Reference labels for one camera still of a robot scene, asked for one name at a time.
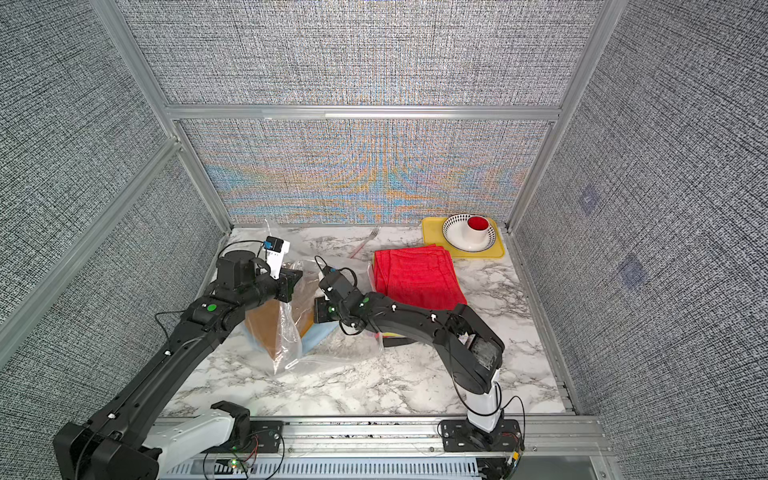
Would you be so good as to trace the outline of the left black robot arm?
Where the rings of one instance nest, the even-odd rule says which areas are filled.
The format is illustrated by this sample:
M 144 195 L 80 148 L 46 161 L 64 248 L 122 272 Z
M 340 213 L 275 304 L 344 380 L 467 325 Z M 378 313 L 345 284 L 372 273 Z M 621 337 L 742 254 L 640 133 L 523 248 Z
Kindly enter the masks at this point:
M 244 321 L 248 311 L 291 301 L 303 273 L 271 268 L 247 250 L 217 260 L 217 277 L 180 320 L 157 353 L 85 423 L 64 425 L 53 448 L 64 479 L 157 479 L 208 449 L 237 452 L 257 444 L 247 408 L 220 401 L 200 419 L 164 434 L 151 428 L 182 384 Z

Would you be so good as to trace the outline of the mustard brown trousers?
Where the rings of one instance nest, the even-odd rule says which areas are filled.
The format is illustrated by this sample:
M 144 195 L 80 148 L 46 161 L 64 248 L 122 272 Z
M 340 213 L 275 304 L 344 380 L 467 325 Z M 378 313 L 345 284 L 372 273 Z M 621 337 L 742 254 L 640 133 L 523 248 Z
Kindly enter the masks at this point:
M 316 267 L 310 267 L 303 273 L 302 279 L 296 286 L 293 299 L 290 303 L 282 303 L 278 300 L 270 300 L 263 306 L 248 311 L 246 319 L 251 322 L 266 323 L 267 319 L 275 320 L 278 324 L 294 325 L 296 327 L 312 326 L 314 323 L 314 299 L 317 297 L 319 274 Z M 276 368 L 282 368 L 294 360 L 288 362 L 274 362 Z

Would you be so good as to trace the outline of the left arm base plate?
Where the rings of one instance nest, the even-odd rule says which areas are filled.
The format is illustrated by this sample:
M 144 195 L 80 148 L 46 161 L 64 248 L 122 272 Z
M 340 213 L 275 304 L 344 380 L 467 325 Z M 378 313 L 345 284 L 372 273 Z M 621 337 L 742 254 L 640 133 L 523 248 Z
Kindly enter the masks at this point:
M 284 423 L 275 420 L 251 420 L 250 431 L 244 433 L 240 427 L 235 427 L 231 438 L 221 445 L 205 450 L 205 453 L 236 453 L 250 454 L 278 453 L 281 450 Z

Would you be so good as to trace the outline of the red textured garment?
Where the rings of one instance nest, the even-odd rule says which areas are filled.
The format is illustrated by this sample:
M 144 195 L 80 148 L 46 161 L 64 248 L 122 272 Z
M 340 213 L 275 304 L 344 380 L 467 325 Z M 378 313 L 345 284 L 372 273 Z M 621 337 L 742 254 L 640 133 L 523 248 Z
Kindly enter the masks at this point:
M 396 302 L 431 310 L 467 305 L 450 253 L 437 246 L 378 250 L 375 290 Z

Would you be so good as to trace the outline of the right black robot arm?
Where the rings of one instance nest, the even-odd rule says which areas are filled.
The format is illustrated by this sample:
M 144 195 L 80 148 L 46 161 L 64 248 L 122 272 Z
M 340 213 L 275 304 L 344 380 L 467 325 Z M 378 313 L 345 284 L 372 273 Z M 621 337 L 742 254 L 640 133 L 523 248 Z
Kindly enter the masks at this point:
M 469 306 L 430 310 L 397 302 L 381 293 L 362 293 L 338 269 L 324 267 L 319 287 L 330 318 L 346 334 L 392 333 L 432 347 L 445 366 L 476 430 L 497 429 L 503 407 L 500 370 L 505 346 Z

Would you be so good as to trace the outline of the clear plastic vacuum bag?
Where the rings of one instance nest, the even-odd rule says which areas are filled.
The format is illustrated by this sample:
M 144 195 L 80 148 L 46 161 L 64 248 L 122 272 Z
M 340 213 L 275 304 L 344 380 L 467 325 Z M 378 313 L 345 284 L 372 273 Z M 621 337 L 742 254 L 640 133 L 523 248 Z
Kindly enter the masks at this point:
M 314 260 L 317 251 L 296 237 L 290 238 L 288 230 L 273 220 L 265 222 L 264 234 L 290 243 L 283 268 L 301 270 L 303 276 L 289 303 L 271 300 L 247 312 L 243 363 L 268 376 L 300 375 L 380 356 L 384 346 L 378 334 L 365 331 L 354 335 L 350 327 L 340 328 L 336 320 L 316 321 L 315 301 L 323 297 L 319 289 L 322 274 Z

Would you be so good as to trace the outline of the black trousers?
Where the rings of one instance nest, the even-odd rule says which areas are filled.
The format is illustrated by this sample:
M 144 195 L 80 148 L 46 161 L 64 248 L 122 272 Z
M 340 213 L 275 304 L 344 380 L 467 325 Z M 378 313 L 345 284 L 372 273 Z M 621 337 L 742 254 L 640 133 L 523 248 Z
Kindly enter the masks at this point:
M 384 337 L 382 343 L 385 348 L 394 348 L 413 344 L 414 340 L 407 337 Z

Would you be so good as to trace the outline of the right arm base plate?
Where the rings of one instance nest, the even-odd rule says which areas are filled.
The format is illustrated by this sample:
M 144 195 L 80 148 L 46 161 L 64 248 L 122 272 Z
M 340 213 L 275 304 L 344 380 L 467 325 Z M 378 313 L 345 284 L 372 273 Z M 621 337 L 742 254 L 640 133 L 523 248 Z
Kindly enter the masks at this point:
M 517 420 L 500 419 L 491 432 L 485 432 L 466 420 L 442 420 L 438 433 L 445 452 L 508 452 L 525 449 L 523 433 Z

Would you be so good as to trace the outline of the light blue trousers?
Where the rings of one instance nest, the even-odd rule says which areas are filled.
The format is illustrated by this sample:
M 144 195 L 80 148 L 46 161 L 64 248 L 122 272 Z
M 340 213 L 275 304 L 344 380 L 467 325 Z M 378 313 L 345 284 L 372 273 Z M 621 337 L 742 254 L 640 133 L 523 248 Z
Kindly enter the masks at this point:
M 255 349 L 259 352 L 264 351 L 275 362 L 288 362 L 309 356 L 337 330 L 337 327 L 331 323 L 299 328 L 267 319 L 264 324 L 250 320 L 245 324 Z

